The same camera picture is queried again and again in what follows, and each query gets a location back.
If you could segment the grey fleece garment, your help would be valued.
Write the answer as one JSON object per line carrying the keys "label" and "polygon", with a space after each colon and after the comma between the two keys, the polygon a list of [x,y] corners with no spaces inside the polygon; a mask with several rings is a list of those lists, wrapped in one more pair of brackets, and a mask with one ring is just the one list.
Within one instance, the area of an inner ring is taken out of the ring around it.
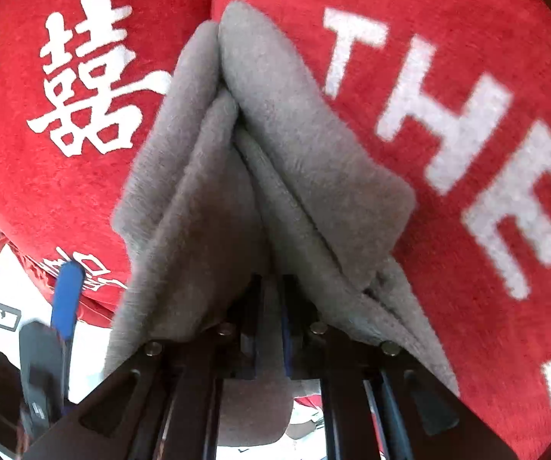
{"label": "grey fleece garment", "polygon": [[357,341],[397,343],[456,391],[392,255],[415,205],[413,188],[324,101],[288,38],[251,5],[230,3],[183,48],[113,215],[131,279],[106,371],[155,338],[192,340],[262,275],[258,376],[225,385],[219,442],[278,441],[294,399],[318,388],[284,371],[274,277],[292,274],[326,322]]}

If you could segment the red blanket with white lettering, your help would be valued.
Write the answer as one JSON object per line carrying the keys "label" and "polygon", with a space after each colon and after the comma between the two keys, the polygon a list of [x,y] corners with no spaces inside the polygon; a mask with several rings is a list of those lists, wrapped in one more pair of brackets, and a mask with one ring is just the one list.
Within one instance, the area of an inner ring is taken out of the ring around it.
{"label": "red blanket with white lettering", "polygon": [[196,28],[245,2],[414,190],[392,255],[452,391],[515,454],[551,444],[551,10],[544,0],[0,0],[0,347],[85,270],[71,365],[105,369],[131,279],[112,219]]}

